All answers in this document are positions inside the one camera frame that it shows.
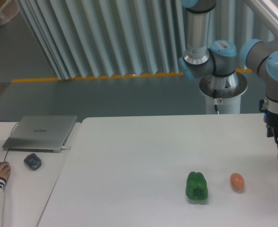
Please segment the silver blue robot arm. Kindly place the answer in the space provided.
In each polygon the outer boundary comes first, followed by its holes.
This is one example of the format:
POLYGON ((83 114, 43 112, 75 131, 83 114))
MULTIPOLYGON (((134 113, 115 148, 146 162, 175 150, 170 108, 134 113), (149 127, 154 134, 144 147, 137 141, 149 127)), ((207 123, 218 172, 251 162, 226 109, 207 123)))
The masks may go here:
POLYGON ((247 89, 246 78, 235 71, 236 57, 265 83, 265 98, 259 101, 264 114, 267 137, 273 137, 278 148, 278 0, 248 0, 246 5, 277 37, 263 42, 252 39, 238 52, 227 40, 207 44, 210 14, 214 0, 183 0, 188 16, 187 48, 179 67, 189 79, 200 78, 199 88, 206 98, 206 111, 213 114, 239 113, 240 100, 247 89))

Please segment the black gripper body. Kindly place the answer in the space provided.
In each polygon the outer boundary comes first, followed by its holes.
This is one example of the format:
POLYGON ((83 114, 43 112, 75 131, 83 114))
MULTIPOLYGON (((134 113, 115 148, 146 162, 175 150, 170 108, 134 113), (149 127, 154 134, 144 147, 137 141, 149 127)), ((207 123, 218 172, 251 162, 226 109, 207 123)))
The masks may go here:
POLYGON ((264 113, 263 120, 267 126, 278 129, 278 103, 270 99, 259 100, 259 111, 264 113))

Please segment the person's bare hand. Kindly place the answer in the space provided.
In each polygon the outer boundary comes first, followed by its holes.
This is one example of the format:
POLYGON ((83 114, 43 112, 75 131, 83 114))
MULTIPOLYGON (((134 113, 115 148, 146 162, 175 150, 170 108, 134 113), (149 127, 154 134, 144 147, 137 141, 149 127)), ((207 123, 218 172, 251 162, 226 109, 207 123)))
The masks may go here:
POLYGON ((0 178, 7 181, 11 174, 11 167, 10 165, 1 165, 0 162, 0 178))

